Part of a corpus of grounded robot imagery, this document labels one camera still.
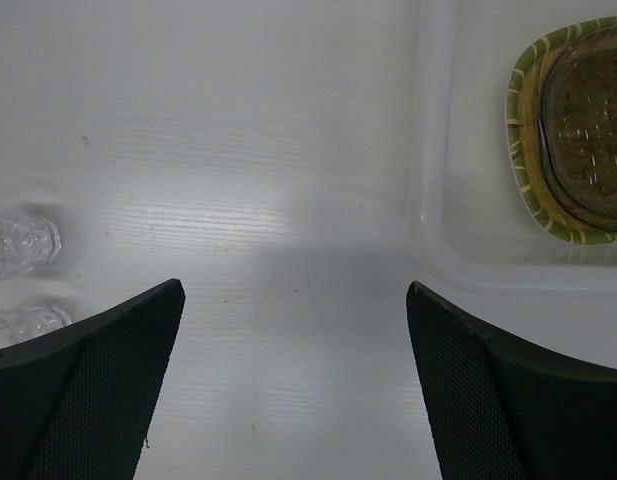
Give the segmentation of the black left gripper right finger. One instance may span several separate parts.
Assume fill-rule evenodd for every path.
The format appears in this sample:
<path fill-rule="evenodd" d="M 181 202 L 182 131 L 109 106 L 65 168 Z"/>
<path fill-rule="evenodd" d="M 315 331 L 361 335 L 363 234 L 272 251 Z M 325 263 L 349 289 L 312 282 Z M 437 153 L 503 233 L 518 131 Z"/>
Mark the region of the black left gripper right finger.
<path fill-rule="evenodd" d="M 617 479 L 617 369 L 543 348 L 414 282 L 407 322 L 445 479 Z"/>

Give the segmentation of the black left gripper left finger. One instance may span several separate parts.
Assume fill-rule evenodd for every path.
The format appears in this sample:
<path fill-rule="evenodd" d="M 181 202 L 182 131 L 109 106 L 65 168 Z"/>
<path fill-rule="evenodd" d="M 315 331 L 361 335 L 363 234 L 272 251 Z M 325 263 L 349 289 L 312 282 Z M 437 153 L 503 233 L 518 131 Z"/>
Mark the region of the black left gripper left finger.
<path fill-rule="evenodd" d="M 131 479 L 184 309 L 170 279 L 0 349 L 0 479 Z"/>

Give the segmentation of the white plastic bin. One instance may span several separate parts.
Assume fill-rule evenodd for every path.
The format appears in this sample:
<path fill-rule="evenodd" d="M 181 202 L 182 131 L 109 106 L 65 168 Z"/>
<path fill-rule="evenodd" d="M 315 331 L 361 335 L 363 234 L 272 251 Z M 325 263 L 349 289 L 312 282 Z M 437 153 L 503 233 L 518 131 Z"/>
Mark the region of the white plastic bin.
<path fill-rule="evenodd" d="M 408 224 L 446 282 L 617 297 L 617 242 L 564 242 L 531 216 L 508 151 L 506 92 L 523 52 L 617 1 L 423 1 L 418 6 Z"/>

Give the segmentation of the clear glass plate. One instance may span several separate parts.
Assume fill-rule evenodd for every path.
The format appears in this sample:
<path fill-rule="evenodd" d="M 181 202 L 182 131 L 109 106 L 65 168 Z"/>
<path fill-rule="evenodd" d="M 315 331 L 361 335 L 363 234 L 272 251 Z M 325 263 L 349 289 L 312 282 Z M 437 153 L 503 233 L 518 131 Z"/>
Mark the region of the clear glass plate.
<path fill-rule="evenodd" d="M 541 166 L 575 219 L 617 231 L 617 36 L 587 36 L 559 53 L 538 105 Z"/>

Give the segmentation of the woven bamboo tray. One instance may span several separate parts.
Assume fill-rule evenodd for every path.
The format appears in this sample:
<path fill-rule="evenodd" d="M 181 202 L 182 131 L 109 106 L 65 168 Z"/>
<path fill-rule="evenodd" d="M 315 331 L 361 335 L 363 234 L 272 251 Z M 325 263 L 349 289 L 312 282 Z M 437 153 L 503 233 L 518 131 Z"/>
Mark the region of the woven bamboo tray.
<path fill-rule="evenodd" d="M 617 16 L 573 24 L 537 39 L 517 60 L 506 92 L 508 151 L 518 189 L 529 213 L 550 235 L 582 245 L 617 242 L 617 231 L 586 225 L 558 204 L 541 166 L 537 113 L 541 84 L 556 56 L 590 35 L 616 37 Z"/>

